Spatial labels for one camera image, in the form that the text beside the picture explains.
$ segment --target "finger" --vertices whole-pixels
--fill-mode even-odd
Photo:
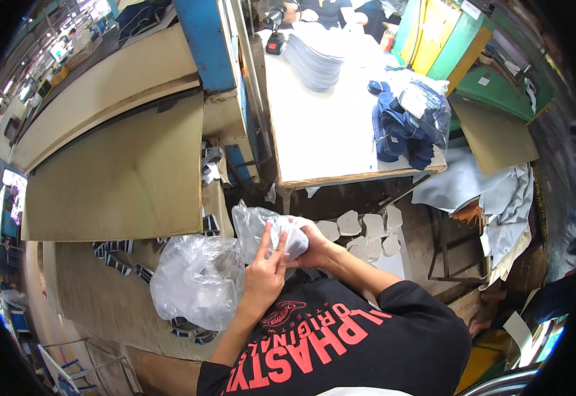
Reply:
[[[284,231],[279,237],[279,243],[277,244],[277,249],[275,249],[270,258],[268,258],[268,263],[272,263],[273,265],[279,264],[280,258],[284,256],[287,239],[288,239],[288,233]]]
[[[268,251],[268,245],[270,244],[270,228],[271,224],[267,221],[266,227],[264,228],[264,234],[261,236],[261,243],[259,244],[259,248],[257,248],[255,260],[264,260],[266,258],[266,252]]]
[[[286,274],[286,264],[287,261],[290,260],[290,253],[286,253],[282,256],[282,259],[279,260],[279,264],[277,264],[277,269],[275,271],[275,275],[277,275],[279,278],[284,278],[285,274]]]

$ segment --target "white paper sheet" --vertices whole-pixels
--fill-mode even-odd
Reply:
[[[523,362],[529,362],[531,360],[530,354],[532,353],[532,333],[530,333],[530,329],[523,319],[521,319],[521,316],[516,312],[512,313],[503,325],[503,328],[519,346],[521,360]]]

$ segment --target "white table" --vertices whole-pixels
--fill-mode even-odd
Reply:
[[[269,31],[259,34],[265,45]],[[377,97],[367,91],[367,85],[370,80],[386,81],[384,67],[392,56],[381,52],[371,36],[357,40],[364,42],[361,54],[346,59],[339,82],[325,92],[308,89],[283,56],[264,53],[277,185],[284,198],[284,214],[290,211],[294,189],[420,172],[403,156],[393,163],[376,159],[371,110]],[[435,146],[434,151],[435,157],[425,169],[431,174],[446,169],[441,151]]]

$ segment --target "paper label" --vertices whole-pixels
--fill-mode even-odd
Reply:
[[[473,17],[473,19],[477,20],[479,15],[482,13],[479,11],[479,8],[475,7],[473,4],[470,4],[468,0],[464,0],[464,3],[461,4],[461,8],[466,14]]]

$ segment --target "fluorescent light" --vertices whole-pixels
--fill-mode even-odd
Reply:
[[[18,98],[20,100],[23,100],[26,97],[26,95],[28,95],[28,91],[30,91],[30,85],[27,85],[25,88],[22,89],[22,91],[19,92]]]
[[[11,85],[13,85],[13,80],[7,82],[7,86],[4,87],[4,95],[8,93],[8,90],[11,88]]]

